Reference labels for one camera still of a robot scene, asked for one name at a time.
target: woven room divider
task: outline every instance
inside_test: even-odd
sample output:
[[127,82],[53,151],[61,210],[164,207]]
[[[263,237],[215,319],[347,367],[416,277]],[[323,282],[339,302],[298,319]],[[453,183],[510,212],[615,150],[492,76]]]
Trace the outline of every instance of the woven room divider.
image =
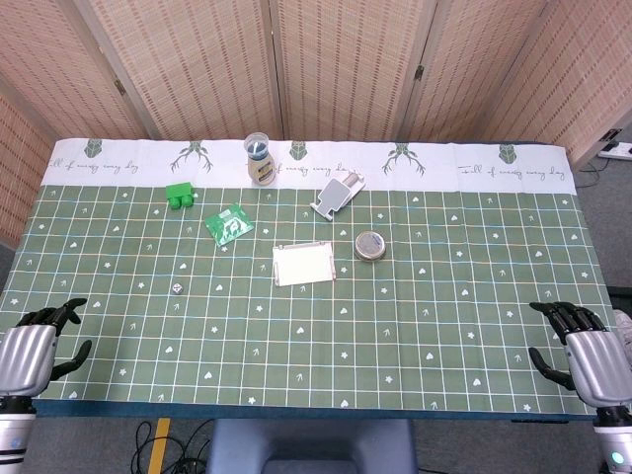
[[[12,196],[9,168],[19,183],[41,175],[52,146],[38,137],[42,121],[58,137],[260,130],[293,140],[536,140],[565,146],[577,167],[609,128],[632,120],[628,0],[0,0],[0,8],[0,83],[41,119],[3,103],[11,129],[2,130],[10,139],[0,200]],[[24,166],[13,168],[14,159]],[[18,201],[3,210],[13,220],[0,220],[12,245],[32,199],[25,191]]]

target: green grid mat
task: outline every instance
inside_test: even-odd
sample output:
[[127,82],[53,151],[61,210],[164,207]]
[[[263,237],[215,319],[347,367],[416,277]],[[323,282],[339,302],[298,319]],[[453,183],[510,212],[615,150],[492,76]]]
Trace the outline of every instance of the green grid mat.
[[[587,413],[527,355],[567,365],[530,301],[610,323],[576,197],[365,191],[331,223],[309,207],[314,191],[197,192],[173,211],[162,188],[40,190],[0,329],[85,296],[57,356],[95,343],[45,398]],[[233,202],[255,229],[217,247],[203,219]],[[374,264],[354,256],[371,228],[387,242]],[[276,287],[273,245],[316,240],[334,243],[337,280]]]

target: beige wall panel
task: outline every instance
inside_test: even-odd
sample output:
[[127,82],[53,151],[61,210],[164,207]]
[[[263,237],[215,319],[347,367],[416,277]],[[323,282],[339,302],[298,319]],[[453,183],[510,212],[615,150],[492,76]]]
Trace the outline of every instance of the beige wall panel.
[[408,111],[410,141],[478,138],[480,116],[543,5],[543,0],[439,2],[422,61],[421,99]]
[[51,0],[0,0],[0,75],[62,137],[144,131]]
[[90,1],[163,137],[281,137],[258,0]]
[[632,2],[559,0],[547,10],[483,139],[559,144],[578,165],[632,111]]
[[278,18],[288,137],[395,139],[398,105],[412,88],[407,70],[419,61],[425,40],[416,44],[418,29],[430,21],[435,3],[271,1]]
[[18,247],[54,142],[0,95],[0,242]]

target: white notepad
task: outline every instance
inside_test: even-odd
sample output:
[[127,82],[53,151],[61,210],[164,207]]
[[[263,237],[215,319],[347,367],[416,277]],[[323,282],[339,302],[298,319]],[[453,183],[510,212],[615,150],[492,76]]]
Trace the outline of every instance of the white notepad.
[[273,247],[276,286],[336,279],[331,242]]

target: power strip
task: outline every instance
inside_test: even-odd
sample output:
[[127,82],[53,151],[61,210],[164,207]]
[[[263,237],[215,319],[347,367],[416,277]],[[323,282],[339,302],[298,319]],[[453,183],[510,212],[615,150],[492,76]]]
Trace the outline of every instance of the power strip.
[[632,161],[632,143],[619,142],[618,145],[610,148],[607,151],[599,151],[596,156],[598,156],[599,158],[613,158],[615,160]]

